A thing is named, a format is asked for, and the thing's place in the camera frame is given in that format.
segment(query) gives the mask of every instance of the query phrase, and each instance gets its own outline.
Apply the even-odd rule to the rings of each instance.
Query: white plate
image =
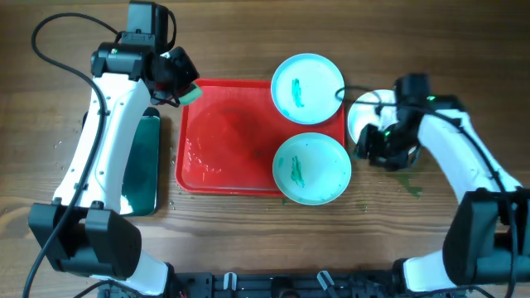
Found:
[[[317,124],[337,112],[342,100],[335,97],[335,92],[344,86],[339,69],[325,57],[294,55],[272,77],[272,101],[285,118],[300,124]]]
[[[374,95],[377,93],[383,103],[396,103],[394,92],[392,90],[375,90],[361,95],[357,100],[378,103],[379,99]],[[377,106],[354,103],[351,105],[348,111],[348,133],[352,140],[357,144],[359,136],[363,128],[368,124],[373,124],[379,127],[380,130],[384,130],[390,125],[397,123],[396,107],[383,107],[381,109],[381,115],[378,116],[375,113]]]
[[[351,162],[335,139],[307,132],[280,146],[272,163],[272,175],[287,198],[319,205],[345,191],[351,178]]]

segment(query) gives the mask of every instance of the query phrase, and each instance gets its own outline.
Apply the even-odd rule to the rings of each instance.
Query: wooden table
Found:
[[[39,246],[27,227],[31,204],[50,202],[75,151],[89,86],[31,50],[35,25],[83,12],[122,30],[124,1],[53,0],[0,7],[0,297],[20,296]],[[498,161],[530,183],[530,2],[180,1],[165,3],[203,78],[270,79],[303,52],[333,60],[349,84],[390,88],[410,72],[431,74],[439,94],[458,94]],[[89,74],[90,55],[113,35],[76,18],[47,25],[37,42]],[[306,207],[278,198],[190,195],[173,176],[181,111],[163,116],[161,209],[132,219],[143,248],[179,272],[316,272],[389,268],[441,248],[457,207],[434,159],[403,173],[353,161],[336,201]],[[173,209],[168,204],[174,202]],[[88,279],[43,262],[32,294],[71,297]],[[492,289],[496,296],[504,287]],[[518,296],[530,296],[519,285]]]

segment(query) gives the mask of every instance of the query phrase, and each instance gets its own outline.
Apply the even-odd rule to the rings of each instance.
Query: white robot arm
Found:
[[[509,282],[509,293],[514,277],[527,281],[530,273],[528,191],[493,158],[455,96],[431,95],[426,75],[399,79],[390,94],[375,91],[368,101],[354,103],[373,106],[356,119],[363,127],[355,155],[396,171],[410,166],[414,148],[425,147],[459,203],[442,250],[396,262],[404,290]],[[495,233],[498,218],[511,233]]]
[[[34,49],[38,30],[57,17],[92,19],[80,14],[45,19],[32,37]],[[131,2],[127,31],[94,52],[91,71],[95,87],[74,159],[54,193],[53,203],[34,204],[28,219],[55,270],[112,279],[145,296],[174,296],[169,293],[172,284],[167,282],[174,272],[171,265],[142,251],[139,231],[119,216],[128,155],[149,103],[178,106],[200,96],[192,84],[199,74],[190,58],[180,47],[171,49],[175,32],[173,40],[167,42],[169,17],[175,30],[175,17],[167,8],[153,2]],[[94,148],[94,158],[89,158]],[[85,167],[86,178],[82,175]],[[57,237],[51,237],[63,220]],[[25,297],[39,263],[28,277]]]

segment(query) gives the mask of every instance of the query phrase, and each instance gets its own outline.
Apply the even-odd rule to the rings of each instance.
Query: black cable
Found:
[[[339,89],[335,93],[336,98],[340,98],[338,96],[338,93],[342,91],[343,89]],[[479,144],[476,142],[476,140],[471,137],[471,135],[459,124],[455,123],[452,118],[447,117],[446,115],[443,115],[441,113],[437,113],[433,110],[430,110],[429,108],[422,108],[422,107],[416,107],[416,106],[406,106],[406,105],[398,105],[395,103],[371,103],[371,102],[363,102],[363,101],[354,101],[354,103],[360,103],[360,104],[369,104],[369,105],[376,105],[379,107],[397,107],[397,108],[407,108],[411,109],[413,111],[418,111],[422,113],[426,113],[435,117],[438,117],[449,124],[451,124],[453,127],[456,128],[460,133],[462,133],[473,145],[475,150],[479,153],[480,157],[482,158],[484,164],[488,168],[488,171],[491,173],[492,178],[494,179],[495,183],[499,187],[499,191],[501,196],[504,198],[504,202],[506,204],[506,208],[508,211],[508,221],[510,225],[510,232],[512,234],[512,263],[510,264],[510,280],[508,282],[508,289],[506,290],[506,298],[509,298],[513,295],[513,291],[515,289],[515,284],[517,283],[516,279],[516,272],[517,272],[517,257],[518,257],[518,236],[517,236],[517,225],[515,223],[515,214],[512,208],[512,205],[509,201],[509,198],[506,194],[506,189],[504,188],[503,182],[500,180],[499,173],[493,168],[491,165],[491,162],[489,162],[488,157],[485,155],[485,153],[482,151],[482,148],[480,148]]]
[[[179,107],[178,103],[174,103],[174,102],[172,102],[169,99],[159,99],[159,98],[156,98],[156,97],[153,97],[152,99],[158,100],[161,103],[167,103],[167,104],[169,104],[169,105],[171,105],[172,107],[175,107],[175,108]]]
[[[368,88],[368,87],[365,87],[365,86],[361,86],[361,85],[347,85],[347,86],[344,86],[341,89],[338,89],[337,92],[335,92],[335,98],[339,99],[339,100],[344,100],[344,101],[349,101],[349,102],[354,103],[355,100],[351,100],[351,99],[347,99],[347,98],[341,98],[339,96],[340,92],[348,90],[348,89],[357,90],[357,91],[364,91],[364,92],[370,92],[371,94],[373,94],[378,99],[379,103],[383,103],[383,100],[381,99],[379,94],[377,92],[375,92],[375,90],[373,90],[371,88]]]
[[[452,293],[456,291],[478,291],[480,294],[484,295],[484,297],[486,298],[495,298],[493,295],[489,294],[486,290],[478,286],[457,286],[452,289],[441,289],[441,290],[435,290],[435,291],[428,291],[428,292],[423,292],[418,295],[415,295],[413,296],[413,298],[431,297],[436,294],[446,294],[446,293]]]
[[[99,110],[100,110],[100,112],[106,111],[107,108],[106,108],[106,105],[105,105],[105,100],[104,100],[103,93],[101,92],[101,90],[98,88],[98,86],[95,84],[95,82],[91,78],[89,78],[88,76],[84,75],[83,73],[81,73],[78,70],[75,70],[75,69],[73,69],[73,68],[71,68],[71,67],[69,67],[67,65],[64,65],[64,64],[62,64],[60,62],[57,62],[57,61],[55,61],[55,60],[53,60],[51,58],[48,58],[47,56],[43,55],[39,51],[37,46],[36,46],[36,35],[38,34],[39,30],[46,23],[48,23],[50,21],[53,21],[53,20],[55,20],[57,18],[60,18],[60,17],[81,17],[81,18],[90,20],[92,22],[96,22],[96,23],[98,23],[101,26],[104,26],[105,28],[107,28],[110,31],[112,31],[114,34],[118,34],[118,32],[116,30],[114,30],[111,26],[107,25],[104,22],[101,22],[100,20],[98,20],[98,19],[96,19],[94,17],[90,17],[90,16],[84,15],[82,13],[67,12],[67,13],[58,13],[58,14],[55,14],[55,15],[53,15],[51,17],[47,17],[46,19],[44,19],[42,22],[40,22],[35,27],[35,30],[33,31],[33,34],[31,34],[31,48],[33,49],[33,51],[35,51],[36,55],[38,55],[41,59],[43,59],[44,61],[50,63],[51,65],[54,65],[54,66],[57,66],[57,67],[59,67],[59,68],[61,68],[63,70],[69,71],[70,73],[72,73],[74,75],[77,75],[82,80],[84,80],[88,85],[90,85],[90,87],[96,93],[96,96],[98,97],[98,101],[99,101]],[[84,166],[84,169],[83,169],[83,171],[81,173],[81,177],[79,178],[78,185],[85,185],[85,183],[87,181],[87,178],[89,176],[90,167],[92,166],[96,151],[98,150],[98,146],[99,146],[99,143],[101,141],[101,137],[103,135],[104,124],[105,124],[105,113],[99,113],[98,130],[96,131],[96,135],[95,135],[95,138],[94,138],[94,143],[92,144],[92,147],[90,148],[89,157],[88,157],[87,162],[86,162],[86,164]],[[55,228],[51,232],[51,235],[48,238],[48,240],[46,240],[46,243],[42,247],[41,252],[39,252],[39,255],[37,256],[35,262],[33,263],[33,266],[31,267],[31,270],[30,270],[29,274],[27,275],[26,285],[24,285],[24,291],[22,292],[22,297],[23,298],[29,297],[31,284],[33,283],[33,280],[35,279],[36,271],[38,270],[39,266],[41,265],[42,260],[44,259],[45,255],[46,255],[46,252],[50,248],[50,245],[57,238],[57,235],[59,235],[59,233],[63,230],[67,220],[69,219],[70,214],[72,213],[72,210],[74,209],[74,206],[77,204],[77,201],[80,198],[82,190],[83,190],[83,187],[77,187],[75,189],[74,195],[72,196],[72,200],[68,204],[68,207],[66,208],[65,213],[60,218],[59,223],[55,226]]]
[[[116,38],[114,38],[114,43],[118,43],[119,40],[122,39],[123,33],[125,33],[125,31],[120,31],[118,32],[118,34],[116,34]]]
[[[167,44],[166,51],[170,51],[173,46],[175,45],[175,38],[176,38],[176,20],[175,15],[172,11],[168,10],[167,14],[169,14],[169,17],[171,18],[171,21],[173,22],[173,37],[171,38],[171,41]]]
[[[74,298],[81,298],[81,297],[89,294],[93,289],[96,289],[96,288],[98,288],[100,286],[105,286],[105,285],[110,285],[111,287],[112,286],[116,286],[120,290],[126,291],[128,294],[132,294],[133,297],[144,297],[144,295],[142,295],[142,293],[140,293],[139,291],[134,290],[133,288],[130,288],[128,286],[124,286],[124,285],[120,284],[119,282],[116,282],[116,281],[113,281],[113,280],[106,280],[106,281],[98,281],[98,282],[94,283],[92,286],[89,286],[88,288],[82,290],[79,294],[74,296]]]

